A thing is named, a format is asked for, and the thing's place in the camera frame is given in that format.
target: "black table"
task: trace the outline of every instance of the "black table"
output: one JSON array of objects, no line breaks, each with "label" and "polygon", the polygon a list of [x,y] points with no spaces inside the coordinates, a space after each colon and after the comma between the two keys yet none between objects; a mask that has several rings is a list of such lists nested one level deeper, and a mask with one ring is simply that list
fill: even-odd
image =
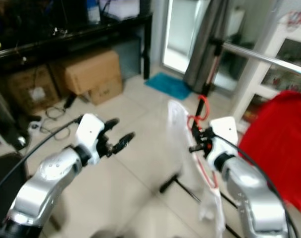
[{"label": "black table", "polygon": [[98,25],[86,25],[71,30],[66,34],[59,34],[38,42],[18,46],[13,44],[12,48],[0,50],[0,64],[7,63],[11,60],[18,60],[23,56],[28,58],[30,56],[46,55],[46,58],[50,60],[51,58],[61,56],[60,50],[64,48],[66,43],[79,43],[84,40],[107,36],[116,32],[129,31],[135,27],[143,27],[144,51],[142,57],[144,58],[144,79],[148,79],[150,76],[151,23],[151,13],[123,21],[109,19],[104,20]]}]

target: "black stand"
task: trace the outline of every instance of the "black stand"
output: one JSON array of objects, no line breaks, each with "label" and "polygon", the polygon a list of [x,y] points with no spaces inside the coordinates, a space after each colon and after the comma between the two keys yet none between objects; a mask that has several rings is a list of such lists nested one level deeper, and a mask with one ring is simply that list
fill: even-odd
[{"label": "black stand", "polygon": [[[219,65],[219,61],[220,61],[220,55],[222,52],[222,44],[223,41],[220,40],[216,40],[213,39],[211,40],[212,44],[216,45],[215,51],[214,51],[214,60],[213,60],[213,65],[211,67],[208,79],[206,81],[206,83],[203,85],[202,88],[202,95],[204,95],[205,97],[208,96],[208,93],[211,89],[211,86],[213,84],[213,80],[214,80],[214,76],[217,70],[217,67]],[[198,108],[196,111],[196,116],[199,116],[202,112],[204,106],[204,101],[202,99],[200,99],[199,104],[198,104]],[[198,130],[196,123],[194,122],[192,125],[192,130],[193,130],[193,134],[195,133],[196,130]],[[187,194],[189,194],[197,203],[200,203],[200,199],[198,197],[196,197],[191,191],[189,191],[179,180],[178,180],[179,175],[175,174],[173,175],[168,181],[166,181],[164,184],[162,184],[159,188],[159,192],[160,193],[165,193],[166,190],[171,186],[171,184],[173,182],[176,182]],[[221,196],[228,201],[233,207],[237,208],[236,204],[234,202],[232,202],[224,193],[221,192]],[[229,225],[225,224],[226,229],[236,238],[241,238]]]}]

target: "metal pole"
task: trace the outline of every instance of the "metal pole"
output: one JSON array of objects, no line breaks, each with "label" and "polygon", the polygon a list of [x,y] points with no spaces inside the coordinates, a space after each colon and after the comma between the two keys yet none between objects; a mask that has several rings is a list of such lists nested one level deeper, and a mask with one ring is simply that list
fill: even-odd
[{"label": "metal pole", "polygon": [[235,45],[232,45],[232,44],[229,44],[229,43],[226,43],[226,42],[223,43],[222,47],[226,51],[232,52],[236,55],[240,55],[240,56],[247,57],[247,58],[254,58],[254,59],[261,60],[261,61],[264,61],[264,62],[267,62],[267,63],[275,64],[275,65],[280,66],[281,68],[284,68],[288,71],[301,74],[301,67],[300,66],[297,66],[297,65],[292,64],[292,63],[288,63],[288,62],[283,61],[281,59],[276,59],[276,58],[264,56],[264,55],[261,55],[261,54],[255,52],[255,51],[251,51],[251,50],[248,50],[246,48],[235,46]]}]

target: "red cable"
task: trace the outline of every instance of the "red cable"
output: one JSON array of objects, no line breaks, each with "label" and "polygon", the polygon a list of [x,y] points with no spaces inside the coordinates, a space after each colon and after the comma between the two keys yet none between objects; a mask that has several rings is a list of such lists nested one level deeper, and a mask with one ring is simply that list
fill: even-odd
[{"label": "red cable", "polygon": [[[199,99],[201,99],[201,100],[204,101],[204,104],[205,104],[205,114],[204,114],[203,117],[200,117],[200,116],[188,116],[187,126],[188,126],[188,129],[189,129],[190,131],[192,131],[192,130],[191,130],[191,126],[189,125],[189,122],[190,122],[191,119],[194,119],[194,122],[196,123],[198,129],[201,130],[202,127],[199,125],[199,121],[204,121],[204,120],[206,120],[206,119],[208,118],[209,114],[210,114],[210,107],[209,107],[209,103],[208,103],[207,98],[206,98],[205,96],[203,96],[203,95],[200,95],[200,96],[199,96]],[[198,162],[198,164],[199,164],[200,170],[201,170],[201,172],[202,172],[202,174],[203,174],[205,180],[207,181],[208,185],[210,186],[210,188],[218,188],[218,182],[217,182],[217,179],[216,179],[216,174],[215,174],[215,172],[212,171],[213,183],[214,183],[214,184],[213,184],[214,186],[213,186],[213,185],[211,184],[211,182],[210,182],[210,178],[209,178],[209,176],[207,175],[207,173],[206,173],[206,171],[205,171],[205,169],[204,169],[204,167],[203,167],[203,165],[202,165],[202,163],[201,163],[199,157],[197,156],[197,154],[195,154],[195,156],[196,156],[196,160],[197,160],[197,162]]]}]

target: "tripod leg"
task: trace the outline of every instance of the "tripod leg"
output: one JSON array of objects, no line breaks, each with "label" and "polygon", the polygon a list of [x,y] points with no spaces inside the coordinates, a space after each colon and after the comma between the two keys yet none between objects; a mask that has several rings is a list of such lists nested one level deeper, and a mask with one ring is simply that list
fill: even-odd
[{"label": "tripod leg", "polygon": [[171,184],[178,178],[178,174],[173,175],[168,181],[166,181],[162,186],[159,188],[160,193],[166,192],[166,190],[171,186]]}]

